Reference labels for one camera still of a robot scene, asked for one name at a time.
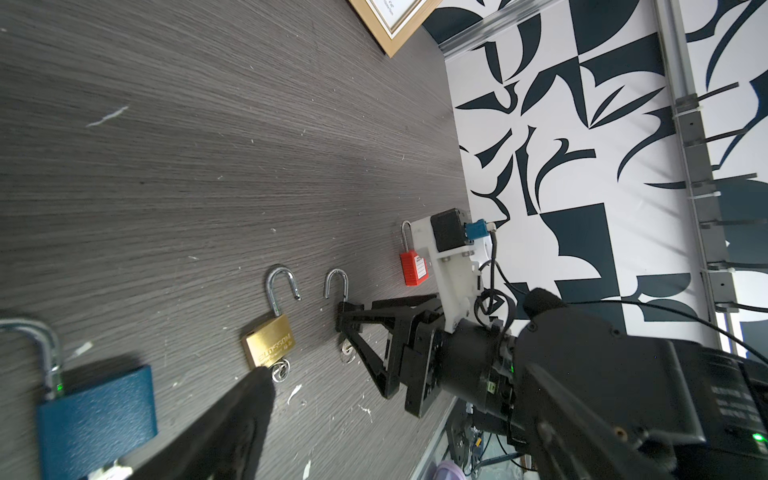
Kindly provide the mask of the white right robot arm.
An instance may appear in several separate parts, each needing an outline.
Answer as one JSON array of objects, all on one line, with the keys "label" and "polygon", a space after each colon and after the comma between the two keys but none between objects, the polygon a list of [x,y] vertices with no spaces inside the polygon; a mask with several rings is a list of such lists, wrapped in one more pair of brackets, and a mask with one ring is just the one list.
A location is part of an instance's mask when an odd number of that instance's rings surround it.
[{"label": "white right robot arm", "polygon": [[626,335],[543,289],[517,335],[447,326],[436,295],[345,303],[337,327],[385,398],[422,416],[445,391],[543,479],[763,479],[767,364]]}]

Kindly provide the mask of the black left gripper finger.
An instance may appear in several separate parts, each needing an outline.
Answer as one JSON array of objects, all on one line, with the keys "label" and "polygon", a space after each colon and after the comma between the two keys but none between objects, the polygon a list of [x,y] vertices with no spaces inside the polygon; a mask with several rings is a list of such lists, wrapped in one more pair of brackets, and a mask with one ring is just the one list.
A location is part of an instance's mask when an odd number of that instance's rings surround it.
[{"label": "black left gripper finger", "polygon": [[255,478],[275,397],[271,371],[253,369],[132,477]]}]

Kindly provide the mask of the black padlock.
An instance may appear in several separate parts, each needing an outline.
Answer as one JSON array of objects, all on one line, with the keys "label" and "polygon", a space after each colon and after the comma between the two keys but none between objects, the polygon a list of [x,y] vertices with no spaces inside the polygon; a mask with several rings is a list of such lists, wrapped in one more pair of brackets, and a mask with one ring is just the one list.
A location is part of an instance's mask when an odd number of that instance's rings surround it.
[{"label": "black padlock", "polygon": [[[349,301],[349,277],[348,274],[341,268],[331,269],[325,277],[324,281],[324,298],[329,300],[331,297],[331,285],[333,278],[338,276],[341,279],[341,301],[337,304],[337,313],[341,314],[346,311],[353,310],[356,305]],[[346,336],[339,345],[340,358],[344,364],[349,364],[355,359],[355,349]]]}]

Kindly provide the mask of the red padlock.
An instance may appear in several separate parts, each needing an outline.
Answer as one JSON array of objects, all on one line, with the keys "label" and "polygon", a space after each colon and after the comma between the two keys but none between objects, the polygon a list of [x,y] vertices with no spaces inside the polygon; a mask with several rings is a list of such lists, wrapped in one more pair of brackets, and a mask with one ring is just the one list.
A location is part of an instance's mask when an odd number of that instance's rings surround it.
[{"label": "red padlock", "polygon": [[410,228],[411,222],[404,220],[401,224],[401,237],[404,252],[400,254],[400,261],[405,285],[407,287],[416,287],[428,279],[429,272],[425,259],[421,257],[414,248],[409,246]]}]

